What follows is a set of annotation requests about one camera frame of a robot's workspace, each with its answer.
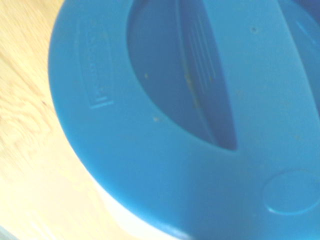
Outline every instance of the wooden table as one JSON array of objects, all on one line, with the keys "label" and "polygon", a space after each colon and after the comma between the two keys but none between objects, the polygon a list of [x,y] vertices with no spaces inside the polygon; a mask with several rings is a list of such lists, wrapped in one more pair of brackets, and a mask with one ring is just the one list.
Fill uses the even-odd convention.
[{"label": "wooden table", "polygon": [[47,58],[63,0],[0,0],[0,225],[20,240],[133,240],[70,147]]}]

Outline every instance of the circular indentation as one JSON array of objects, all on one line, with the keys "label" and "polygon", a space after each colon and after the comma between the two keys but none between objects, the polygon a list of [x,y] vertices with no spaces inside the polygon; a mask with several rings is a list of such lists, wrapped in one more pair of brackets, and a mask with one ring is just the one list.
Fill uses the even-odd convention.
[{"label": "circular indentation", "polygon": [[320,202],[320,177],[305,170],[281,173],[265,185],[263,201],[275,214],[303,214]]}]

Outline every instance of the blue plastic lid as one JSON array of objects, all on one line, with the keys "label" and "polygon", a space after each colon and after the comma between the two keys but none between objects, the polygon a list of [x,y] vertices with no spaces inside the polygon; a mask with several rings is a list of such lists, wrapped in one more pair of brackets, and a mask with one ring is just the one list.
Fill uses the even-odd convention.
[{"label": "blue plastic lid", "polygon": [[66,0],[49,79],[74,151],[196,240],[320,238],[320,1]]}]

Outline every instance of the plastic container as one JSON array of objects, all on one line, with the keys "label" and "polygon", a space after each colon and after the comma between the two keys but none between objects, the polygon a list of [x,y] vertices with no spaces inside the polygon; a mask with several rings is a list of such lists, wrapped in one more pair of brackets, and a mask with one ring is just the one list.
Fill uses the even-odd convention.
[{"label": "plastic container", "polygon": [[180,239],[320,238],[320,1],[66,0],[49,79],[95,181]]}]

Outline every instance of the wood grain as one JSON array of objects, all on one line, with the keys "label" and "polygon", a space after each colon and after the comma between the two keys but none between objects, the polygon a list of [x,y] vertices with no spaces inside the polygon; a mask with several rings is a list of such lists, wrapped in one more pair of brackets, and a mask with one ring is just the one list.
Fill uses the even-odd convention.
[{"label": "wood grain", "polygon": [[20,240],[133,240],[59,125],[47,58],[62,0],[0,0],[0,225]]}]

